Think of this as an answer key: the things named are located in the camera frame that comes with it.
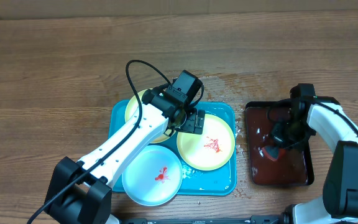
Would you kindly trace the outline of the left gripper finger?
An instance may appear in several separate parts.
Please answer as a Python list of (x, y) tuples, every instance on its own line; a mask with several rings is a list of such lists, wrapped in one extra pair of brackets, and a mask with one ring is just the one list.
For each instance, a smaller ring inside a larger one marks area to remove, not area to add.
[(184, 133), (194, 133), (196, 123), (196, 114), (188, 113), (185, 122), (181, 126), (181, 131)]
[(203, 133), (204, 117), (205, 117), (205, 111), (204, 110), (197, 110), (196, 117), (195, 117), (195, 127), (194, 127), (194, 133), (195, 134), (202, 134)]

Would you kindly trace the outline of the red and black sponge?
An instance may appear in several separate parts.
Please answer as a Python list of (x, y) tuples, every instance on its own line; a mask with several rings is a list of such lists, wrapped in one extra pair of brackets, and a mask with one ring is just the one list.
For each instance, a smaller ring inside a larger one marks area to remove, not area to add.
[(277, 146), (265, 146), (264, 154), (272, 161), (276, 161), (279, 157), (279, 148)]

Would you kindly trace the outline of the yellow-green plate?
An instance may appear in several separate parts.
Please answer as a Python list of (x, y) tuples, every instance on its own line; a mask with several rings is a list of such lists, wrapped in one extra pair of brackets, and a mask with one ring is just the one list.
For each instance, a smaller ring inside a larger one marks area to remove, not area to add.
[[(126, 106), (125, 115), (124, 115), (125, 122), (128, 122), (130, 120), (130, 118), (135, 113), (137, 108), (138, 108), (138, 103), (137, 103), (136, 97), (133, 96), (129, 100), (129, 102), (128, 102), (127, 106)], [(157, 143), (166, 141), (167, 139), (172, 137), (175, 133), (176, 133), (176, 131), (172, 131), (172, 130), (168, 129), (161, 136), (155, 138), (151, 143), (152, 144), (157, 144)]]
[(231, 127), (221, 118), (206, 114), (201, 134), (178, 133), (177, 148), (191, 167), (210, 171), (225, 165), (234, 153), (235, 139)]

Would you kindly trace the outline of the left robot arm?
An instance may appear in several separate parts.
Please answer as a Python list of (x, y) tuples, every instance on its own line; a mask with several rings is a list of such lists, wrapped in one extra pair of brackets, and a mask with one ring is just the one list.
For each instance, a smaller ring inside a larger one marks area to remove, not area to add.
[(133, 116), (94, 151), (54, 168), (41, 211), (59, 223), (119, 223), (111, 214), (112, 187), (127, 166), (166, 130), (201, 134), (205, 112), (178, 90), (148, 90)]

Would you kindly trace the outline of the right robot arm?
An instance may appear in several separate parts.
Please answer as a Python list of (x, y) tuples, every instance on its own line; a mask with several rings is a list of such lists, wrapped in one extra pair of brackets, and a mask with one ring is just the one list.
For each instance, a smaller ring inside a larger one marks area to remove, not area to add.
[(288, 99), (276, 101), (269, 113), (290, 107), (289, 118), (273, 121), (273, 146), (264, 152), (276, 161), (286, 150), (305, 149), (311, 136), (319, 134), (333, 152), (322, 196), (291, 205), (283, 215), (286, 223), (358, 222), (358, 127), (333, 97), (316, 96), (312, 84), (300, 83)]

